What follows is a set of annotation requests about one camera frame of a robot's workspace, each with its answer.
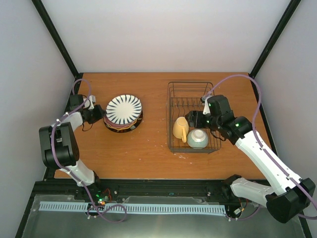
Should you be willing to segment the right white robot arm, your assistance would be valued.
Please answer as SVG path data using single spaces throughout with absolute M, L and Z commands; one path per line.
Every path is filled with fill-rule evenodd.
M 223 95 L 202 97 L 204 109 L 190 111 L 188 124 L 195 129 L 217 131 L 222 140 L 229 140 L 256 165 L 269 185 L 233 175 L 225 180 L 224 196 L 245 198 L 265 207 L 279 222 L 287 223 L 307 208 L 316 185 L 289 169 L 265 144 L 246 117 L 235 117 Z

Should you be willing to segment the pink scalloped middle plate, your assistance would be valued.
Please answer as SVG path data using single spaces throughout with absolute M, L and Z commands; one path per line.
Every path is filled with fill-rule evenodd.
M 128 129 L 134 126 L 136 123 L 141 122 L 142 118 L 138 118 L 132 122 L 129 122 L 128 124 L 115 124 L 111 122 L 107 117 L 104 117 L 104 123 L 107 127 L 116 129 L 116 130 L 123 130 Z

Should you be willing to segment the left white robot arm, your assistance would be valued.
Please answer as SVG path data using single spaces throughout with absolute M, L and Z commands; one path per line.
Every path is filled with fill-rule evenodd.
M 96 104 L 94 95 L 71 95 L 62 118 L 39 129 L 44 165 L 68 174 L 80 187 L 87 186 L 85 193 L 94 200 L 102 196 L 103 187 L 97 174 L 81 161 L 74 131 L 84 123 L 93 125 L 104 114 L 101 106 Z

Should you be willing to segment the yellow ceramic mug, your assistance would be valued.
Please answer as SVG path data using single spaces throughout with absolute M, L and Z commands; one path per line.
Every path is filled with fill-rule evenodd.
M 187 135 L 189 133 L 189 124 L 185 117 L 179 117 L 173 126 L 173 136 L 181 139 L 183 143 L 187 142 Z

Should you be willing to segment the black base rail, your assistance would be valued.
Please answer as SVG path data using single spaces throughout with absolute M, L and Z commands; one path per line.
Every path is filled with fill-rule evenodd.
M 94 201 L 110 195 L 112 201 L 122 202 L 130 196 L 163 196 L 202 198 L 207 202 L 229 204 L 239 199 L 228 197 L 221 180 L 142 180 L 102 179 L 99 187 L 90 186 Z M 72 195 L 77 200 L 89 201 L 86 190 L 71 179 L 47 179 L 34 184 L 31 195 Z

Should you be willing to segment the pale green ceramic bowl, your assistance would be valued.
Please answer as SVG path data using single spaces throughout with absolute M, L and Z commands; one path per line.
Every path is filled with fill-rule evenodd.
M 193 129 L 187 135 L 187 144 L 193 149 L 203 149 L 208 142 L 208 136 L 202 129 Z

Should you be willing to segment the dark striped bottom plate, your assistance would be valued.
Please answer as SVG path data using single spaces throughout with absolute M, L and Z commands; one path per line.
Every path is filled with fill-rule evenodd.
M 135 120 L 130 125 L 127 125 L 125 127 L 113 127 L 110 124 L 108 124 L 109 120 L 104 118 L 104 124 L 110 131 L 113 131 L 116 133 L 126 133 L 126 132 L 130 132 L 130 131 L 136 129 L 141 124 L 142 119 L 143 119 L 143 117 L 140 116 L 137 120 Z

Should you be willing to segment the white blue striped plate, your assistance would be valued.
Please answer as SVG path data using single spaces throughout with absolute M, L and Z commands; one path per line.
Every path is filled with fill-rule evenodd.
M 135 121 L 142 112 L 142 103 L 134 95 L 123 94 L 113 98 L 106 107 L 106 118 L 114 124 L 124 125 Z

